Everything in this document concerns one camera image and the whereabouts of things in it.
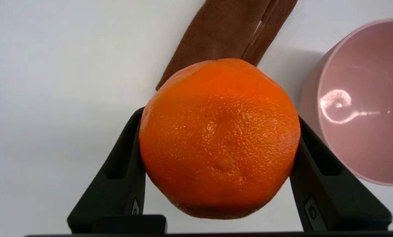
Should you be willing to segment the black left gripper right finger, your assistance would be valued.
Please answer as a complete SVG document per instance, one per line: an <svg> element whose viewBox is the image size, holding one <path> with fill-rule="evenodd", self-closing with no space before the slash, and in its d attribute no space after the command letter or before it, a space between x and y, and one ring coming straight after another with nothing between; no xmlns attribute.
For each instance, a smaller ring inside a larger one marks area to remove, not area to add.
<svg viewBox="0 0 393 237"><path fill-rule="evenodd" d="M299 118L290 183L304 231L387 231L391 212Z"/></svg>

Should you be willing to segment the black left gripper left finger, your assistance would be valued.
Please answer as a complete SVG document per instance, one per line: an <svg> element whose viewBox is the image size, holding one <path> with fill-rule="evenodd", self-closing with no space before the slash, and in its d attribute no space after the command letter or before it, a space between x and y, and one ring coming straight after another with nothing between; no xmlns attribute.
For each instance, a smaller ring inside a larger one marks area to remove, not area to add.
<svg viewBox="0 0 393 237"><path fill-rule="evenodd" d="M143 213L146 174L138 138L142 113L143 109L138 109L129 118L103 166L68 215L73 234L91 233L103 216Z"/></svg>

